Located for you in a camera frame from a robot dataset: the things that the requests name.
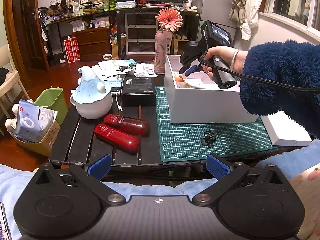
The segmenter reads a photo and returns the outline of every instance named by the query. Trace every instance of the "light blue blanket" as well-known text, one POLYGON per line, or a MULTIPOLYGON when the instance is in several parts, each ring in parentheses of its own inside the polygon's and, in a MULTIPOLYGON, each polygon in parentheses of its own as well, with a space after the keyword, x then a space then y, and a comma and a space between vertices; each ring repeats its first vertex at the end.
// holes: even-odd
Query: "light blue blanket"
MULTIPOLYGON (((270 157, 258 163, 264 167, 268 163, 276 164, 288 179, 300 174, 304 170, 320 163, 320 141, 314 140, 308 147, 294 150, 270 157)), ((34 175, 33 172, 19 171, 0 165, 0 201, 4 203, 12 240, 21 237, 18 227, 13 219, 13 207, 20 194, 34 175)), ((105 182, 113 190, 125 196, 129 200, 131 195, 187 195, 190 199, 207 187, 214 184, 216 179, 203 179, 188 181, 177 187, 169 186, 140 186, 128 183, 105 182)))

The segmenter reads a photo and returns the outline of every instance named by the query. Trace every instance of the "red bottle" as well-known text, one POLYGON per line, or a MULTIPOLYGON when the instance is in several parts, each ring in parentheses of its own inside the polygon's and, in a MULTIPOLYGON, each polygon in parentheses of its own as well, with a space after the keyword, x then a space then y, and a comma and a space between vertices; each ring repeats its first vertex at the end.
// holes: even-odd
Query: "red bottle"
POLYGON ((147 121, 120 116, 116 114, 108 114, 103 121, 105 124, 110 125, 118 130, 130 134, 148 136, 150 126, 147 121))
POLYGON ((101 140, 116 146, 128 153, 135 153, 139 147, 139 140, 129 134, 116 130, 105 124, 98 124, 94 128, 94 134, 101 140))

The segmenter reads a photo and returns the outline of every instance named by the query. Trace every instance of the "green cutting mat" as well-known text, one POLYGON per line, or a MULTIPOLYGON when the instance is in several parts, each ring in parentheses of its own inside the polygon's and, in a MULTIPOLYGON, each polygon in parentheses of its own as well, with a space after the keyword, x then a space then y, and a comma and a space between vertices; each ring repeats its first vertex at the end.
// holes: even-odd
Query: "green cutting mat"
POLYGON ((162 86, 156 86, 156 111, 163 162, 202 160, 209 153, 239 156, 276 148, 260 118, 254 123, 171 124, 162 86), (200 142, 206 130, 213 130, 217 136, 212 146, 205 147, 200 142))

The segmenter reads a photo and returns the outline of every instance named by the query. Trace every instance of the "black mount clip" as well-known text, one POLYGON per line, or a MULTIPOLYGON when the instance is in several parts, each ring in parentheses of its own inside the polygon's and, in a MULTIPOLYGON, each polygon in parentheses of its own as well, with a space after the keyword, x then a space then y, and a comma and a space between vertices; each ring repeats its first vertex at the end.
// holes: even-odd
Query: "black mount clip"
POLYGON ((201 140, 203 146, 212 145, 217 139, 213 130, 207 130, 204 133, 204 138, 201 140))

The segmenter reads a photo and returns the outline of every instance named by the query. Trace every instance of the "metal screw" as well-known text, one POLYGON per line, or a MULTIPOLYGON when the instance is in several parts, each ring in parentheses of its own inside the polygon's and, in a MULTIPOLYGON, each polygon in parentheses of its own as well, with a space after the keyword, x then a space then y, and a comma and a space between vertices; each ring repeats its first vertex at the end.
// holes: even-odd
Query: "metal screw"
POLYGON ((206 203, 211 199, 211 197, 208 194, 198 194, 195 196, 195 200, 198 203, 206 203))
POLYGON ((120 194, 111 194, 108 196, 108 201, 110 201, 113 204, 120 204, 122 203, 125 199, 124 196, 120 194))

